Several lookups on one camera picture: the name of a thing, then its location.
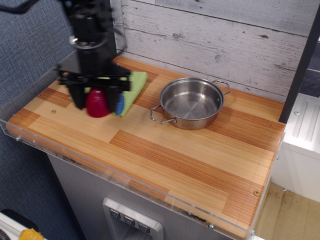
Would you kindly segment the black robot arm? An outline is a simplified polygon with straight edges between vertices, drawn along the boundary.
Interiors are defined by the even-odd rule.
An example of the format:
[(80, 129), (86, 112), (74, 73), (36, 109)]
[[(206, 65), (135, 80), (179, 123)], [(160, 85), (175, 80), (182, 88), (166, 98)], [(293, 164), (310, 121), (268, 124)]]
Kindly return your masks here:
[(65, 85), (78, 109), (87, 101), (86, 88), (102, 90), (108, 110), (116, 111), (120, 94), (131, 89), (131, 72), (113, 63), (117, 56), (112, 9), (108, 0), (63, 0), (73, 30), (69, 38), (76, 61), (59, 63), (59, 83)]

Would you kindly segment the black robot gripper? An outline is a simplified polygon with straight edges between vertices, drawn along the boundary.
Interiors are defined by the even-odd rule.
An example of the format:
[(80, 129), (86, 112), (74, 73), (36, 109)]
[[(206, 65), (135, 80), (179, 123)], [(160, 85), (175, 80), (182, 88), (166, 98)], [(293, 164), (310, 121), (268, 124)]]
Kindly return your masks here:
[(119, 95), (131, 90), (131, 72), (113, 63), (116, 54), (107, 43), (95, 46), (76, 45), (76, 61), (59, 63), (59, 83), (67, 86), (76, 107), (82, 110), (86, 103), (85, 88), (103, 88), (110, 113), (115, 113)]

